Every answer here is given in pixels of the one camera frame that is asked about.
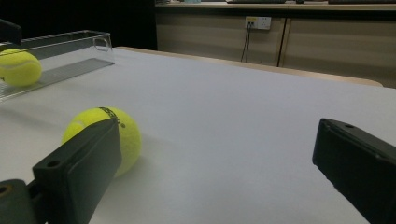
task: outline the power cord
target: power cord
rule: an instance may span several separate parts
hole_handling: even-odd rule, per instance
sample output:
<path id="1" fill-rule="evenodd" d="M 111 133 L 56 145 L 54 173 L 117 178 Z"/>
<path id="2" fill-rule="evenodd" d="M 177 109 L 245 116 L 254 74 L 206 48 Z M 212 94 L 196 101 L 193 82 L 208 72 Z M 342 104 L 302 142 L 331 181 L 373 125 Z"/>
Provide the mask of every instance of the power cord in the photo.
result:
<path id="1" fill-rule="evenodd" d="M 244 55 L 245 55 L 245 49 L 246 49 L 246 58 L 245 58 L 245 63 L 248 62 L 248 46 L 250 44 L 250 31 L 251 27 L 253 26 L 253 22 L 249 21 L 247 23 L 247 32 L 245 34 L 245 45 L 244 45 L 244 50 L 242 51 L 242 57 L 241 57 L 241 62 L 244 61 Z"/>

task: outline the transparent plastic container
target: transparent plastic container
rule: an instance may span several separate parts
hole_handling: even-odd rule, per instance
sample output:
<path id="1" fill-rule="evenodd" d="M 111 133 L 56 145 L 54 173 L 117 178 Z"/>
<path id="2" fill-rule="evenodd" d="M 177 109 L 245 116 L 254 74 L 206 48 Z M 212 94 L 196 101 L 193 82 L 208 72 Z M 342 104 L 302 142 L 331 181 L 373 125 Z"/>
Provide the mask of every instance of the transparent plastic container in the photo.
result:
<path id="1" fill-rule="evenodd" d="M 0 51 L 6 49 L 33 54 L 41 63 L 42 74 L 37 83 L 27 87 L 9 86 L 0 80 L 0 102 L 114 64 L 110 34 L 95 31 L 25 39 L 21 46 L 0 43 Z M 5 56 L 0 55 L 0 62 Z"/>

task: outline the cabinet door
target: cabinet door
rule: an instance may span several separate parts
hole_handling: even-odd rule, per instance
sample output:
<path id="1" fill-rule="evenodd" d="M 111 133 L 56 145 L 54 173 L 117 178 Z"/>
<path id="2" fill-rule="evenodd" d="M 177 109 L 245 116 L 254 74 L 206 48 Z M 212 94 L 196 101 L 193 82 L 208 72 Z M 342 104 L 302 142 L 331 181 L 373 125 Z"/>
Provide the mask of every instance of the cabinet door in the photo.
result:
<path id="1" fill-rule="evenodd" d="M 245 17 L 157 14 L 158 50 L 240 61 L 245 44 Z M 248 62 L 276 66 L 283 20 L 272 18 L 270 30 L 251 30 Z"/>
<path id="2" fill-rule="evenodd" d="M 280 66 L 396 88 L 396 21 L 291 19 Z"/>

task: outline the yellow tennis ball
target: yellow tennis ball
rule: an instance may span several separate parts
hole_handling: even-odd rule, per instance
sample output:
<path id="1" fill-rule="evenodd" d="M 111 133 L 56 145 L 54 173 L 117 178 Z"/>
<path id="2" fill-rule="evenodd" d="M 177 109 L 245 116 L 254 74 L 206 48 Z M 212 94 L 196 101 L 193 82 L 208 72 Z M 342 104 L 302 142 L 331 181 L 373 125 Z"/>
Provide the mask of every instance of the yellow tennis ball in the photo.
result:
<path id="1" fill-rule="evenodd" d="M 141 136 L 136 122 L 124 111 L 114 107 L 97 107 L 85 110 L 76 115 L 64 132 L 62 144 L 67 142 L 87 126 L 110 118 L 119 121 L 120 150 L 122 161 L 115 177 L 126 173 L 140 155 Z"/>
<path id="2" fill-rule="evenodd" d="M 40 61 L 32 54 L 19 49 L 7 49 L 0 53 L 0 79 L 8 85 L 30 86 L 40 77 Z"/>

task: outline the electrical outlet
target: electrical outlet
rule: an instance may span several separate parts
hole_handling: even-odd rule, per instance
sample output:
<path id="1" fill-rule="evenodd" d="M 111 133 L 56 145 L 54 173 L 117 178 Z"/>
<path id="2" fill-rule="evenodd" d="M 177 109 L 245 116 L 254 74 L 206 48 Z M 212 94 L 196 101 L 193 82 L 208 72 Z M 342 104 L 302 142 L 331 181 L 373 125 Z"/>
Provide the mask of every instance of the electrical outlet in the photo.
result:
<path id="1" fill-rule="evenodd" d="M 250 25 L 251 29 L 269 30 L 271 28 L 271 17 L 246 17 L 245 28 Z"/>

